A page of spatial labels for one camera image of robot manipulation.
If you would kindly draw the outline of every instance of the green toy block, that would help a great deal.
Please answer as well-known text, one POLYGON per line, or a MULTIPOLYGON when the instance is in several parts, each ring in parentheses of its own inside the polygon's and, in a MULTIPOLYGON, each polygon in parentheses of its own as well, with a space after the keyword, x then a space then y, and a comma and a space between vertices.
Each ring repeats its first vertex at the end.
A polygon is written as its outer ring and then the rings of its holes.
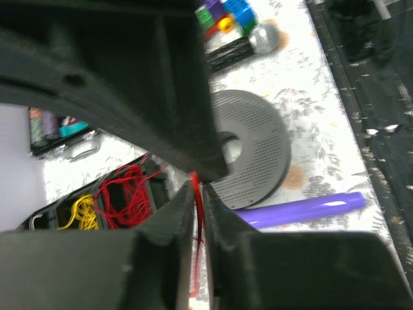
POLYGON ((204 6, 198 8, 195 11, 195 15, 198 18, 198 21, 204 31, 207 31, 215 24, 214 18, 212 17, 211 13, 204 6))
POLYGON ((247 26, 245 26, 242 29, 243 36, 247 36, 250 34, 251 30, 254 29, 254 27, 257 25, 256 20, 254 19, 251 23, 249 23, 247 26))

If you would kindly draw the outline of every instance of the black microphone handle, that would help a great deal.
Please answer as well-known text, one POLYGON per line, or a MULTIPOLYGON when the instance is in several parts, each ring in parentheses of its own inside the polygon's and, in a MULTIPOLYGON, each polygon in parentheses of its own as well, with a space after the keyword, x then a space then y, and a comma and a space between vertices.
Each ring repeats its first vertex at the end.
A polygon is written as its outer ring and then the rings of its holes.
POLYGON ((211 73, 216 73, 254 54, 251 43, 245 36, 207 54, 206 61, 210 66, 211 73))

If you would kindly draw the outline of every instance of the table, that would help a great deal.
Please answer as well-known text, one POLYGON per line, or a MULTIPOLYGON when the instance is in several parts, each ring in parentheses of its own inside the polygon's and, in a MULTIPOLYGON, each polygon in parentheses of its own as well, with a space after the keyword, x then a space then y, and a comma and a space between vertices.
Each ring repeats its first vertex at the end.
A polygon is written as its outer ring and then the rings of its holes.
MULTIPOLYGON (((280 190, 261 205, 272 205, 333 194, 360 191, 367 207, 362 211, 264 231, 348 230, 379 235, 394 252, 385 219, 355 141, 337 86, 302 0, 249 0, 262 21, 275 18, 288 34, 285 48, 246 61, 212 77, 212 91, 239 89, 269 100, 287 124, 292 139, 292 161, 280 190)), ((215 49, 235 39, 217 35, 207 46, 215 49)), ((47 160, 44 177, 48 202, 78 189, 102 174, 136 159, 144 150, 117 137, 104 135, 101 150, 82 161, 47 160)), ((170 167, 170 192, 185 175, 170 167)), ((194 309, 208 309, 205 260, 201 262, 201 289, 194 309)))

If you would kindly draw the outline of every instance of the disc center hole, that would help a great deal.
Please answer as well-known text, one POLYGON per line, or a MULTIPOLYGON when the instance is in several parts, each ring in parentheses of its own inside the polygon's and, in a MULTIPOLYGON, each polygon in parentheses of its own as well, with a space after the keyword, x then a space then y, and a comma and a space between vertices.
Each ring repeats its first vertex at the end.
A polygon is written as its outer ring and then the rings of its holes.
POLYGON ((241 140, 235 134, 228 131, 220 132, 219 138, 221 139, 225 161, 227 163, 235 162, 243 149, 241 140))

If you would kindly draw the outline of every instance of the thread spool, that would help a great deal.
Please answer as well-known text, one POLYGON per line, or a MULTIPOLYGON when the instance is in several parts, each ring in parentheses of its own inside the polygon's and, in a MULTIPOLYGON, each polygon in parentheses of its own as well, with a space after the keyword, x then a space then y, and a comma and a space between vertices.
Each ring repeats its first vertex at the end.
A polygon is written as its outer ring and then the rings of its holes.
POLYGON ((57 124, 57 117, 50 111, 43 111, 43 130, 45 132, 45 138, 48 140, 54 140, 59 137, 59 125, 57 124))
POLYGON ((34 147, 44 147, 47 144, 43 131, 43 111, 39 108, 30 108, 30 144, 34 147))

